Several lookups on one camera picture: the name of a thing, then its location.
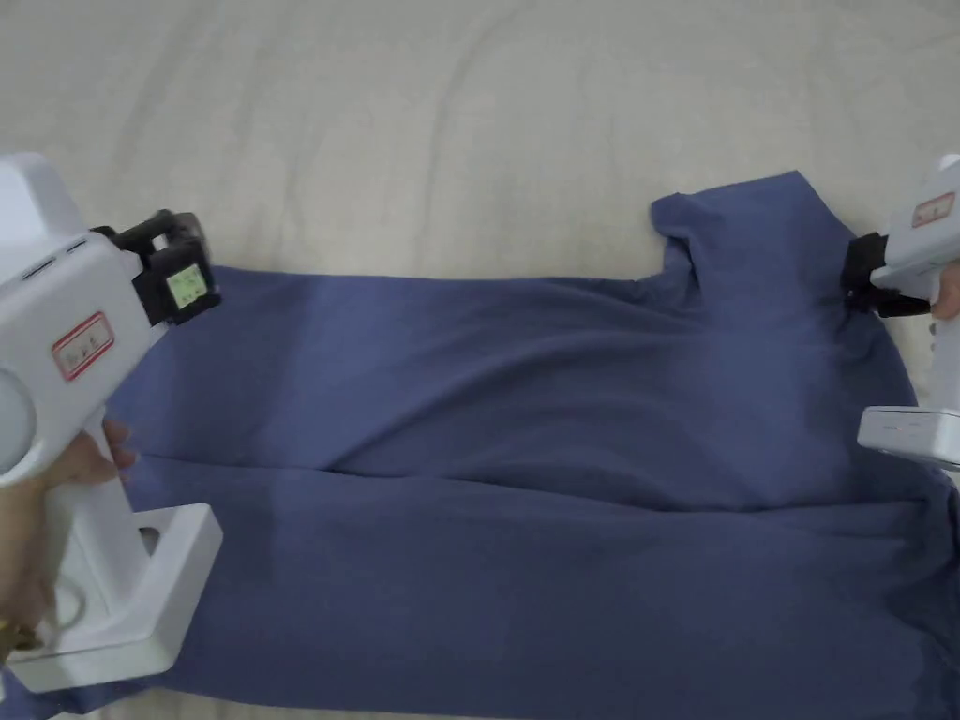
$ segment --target label sticker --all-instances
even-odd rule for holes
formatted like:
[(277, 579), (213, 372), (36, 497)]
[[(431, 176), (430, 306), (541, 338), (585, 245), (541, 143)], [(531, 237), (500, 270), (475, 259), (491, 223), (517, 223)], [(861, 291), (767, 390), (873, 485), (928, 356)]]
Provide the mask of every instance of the label sticker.
[(63, 379), (72, 382), (113, 347), (113, 329), (102, 312), (95, 313), (57, 340), (54, 360)]
[(924, 225), (936, 223), (938, 220), (949, 217), (953, 211), (953, 201), (956, 200), (956, 197), (956, 193), (947, 193), (939, 198), (917, 205), (913, 211), (913, 227), (922, 228)]
[(197, 265), (191, 265), (176, 275), (167, 277), (167, 286), (174, 296), (178, 310), (182, 310), (197, 298), (202, 298), (207, 291), (204, 274)]

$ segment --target handle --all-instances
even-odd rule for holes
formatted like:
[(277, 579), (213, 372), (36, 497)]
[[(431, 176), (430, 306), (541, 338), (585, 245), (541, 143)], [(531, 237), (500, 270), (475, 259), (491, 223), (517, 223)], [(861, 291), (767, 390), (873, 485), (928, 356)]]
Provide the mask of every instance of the handle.
[[(940, 297), (940, 272), (930, 280), (930, 304)], [(960, 318), (938, 320), (933, 325), (933, 367), (930, 369), (928, 404), (960, 411)]]
[[(85, 431), (110, 457), (101, 408)], [(50, 493), (48, 566), (56, 572), (58, 621), (107, 619), (127, 607), (150, 556), (119, 478), (96, 486), (63, 485)]]

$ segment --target red label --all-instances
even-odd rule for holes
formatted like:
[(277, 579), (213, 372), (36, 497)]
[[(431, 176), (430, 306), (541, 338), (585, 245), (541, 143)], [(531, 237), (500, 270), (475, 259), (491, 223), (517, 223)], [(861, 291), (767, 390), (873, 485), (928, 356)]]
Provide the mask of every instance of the red label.
[(113, 329), (102, 312), (95, 313), (57, 340), (54, 360), (63, 379), (72, 382), (80, 377), (104, 353), (113, 347)]
[(939, 198), (920, 203), (913, 211), (914, 228), (922, 228), (924, 225), (936, 223), (949, 217), (953, 212), (953, 202), (956, 200), (956, 193), (947, 193)]

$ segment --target white bed sheet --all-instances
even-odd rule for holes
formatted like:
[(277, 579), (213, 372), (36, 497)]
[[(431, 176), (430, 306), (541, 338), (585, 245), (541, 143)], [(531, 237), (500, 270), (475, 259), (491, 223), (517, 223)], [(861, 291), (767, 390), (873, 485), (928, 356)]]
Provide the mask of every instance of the white bed sheet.
[[(675, 190), (799, 168), (881, 228), (960, 148), (958, 70), (955, 0), (0, 0), (0, 151), (92, 225), (194, 210), (232, 265), (637, 277)], [(895, 332), (923, 391), (926, 323)]]

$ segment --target white plastic base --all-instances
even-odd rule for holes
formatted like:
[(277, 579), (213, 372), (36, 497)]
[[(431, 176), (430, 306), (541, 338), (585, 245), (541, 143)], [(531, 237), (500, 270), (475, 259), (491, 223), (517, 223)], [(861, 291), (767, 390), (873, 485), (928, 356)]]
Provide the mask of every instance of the white plastic base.
[[(78, 604), (79, 619), (62, 630), (51, 646), (14, 654), (9, 668), (33, 692), (156, 675), (177, 660), (223, 531), (207, 505), (134, 517), (138, 527), (157, 530), (159, 542), (129, 610), (106, 624), (89, 627)], [(64, 609), (59, 610), (62, 616)]]
[(960, 470), (960, 412), (923, 407), (869, 407), (857, 441), (864, 447)]

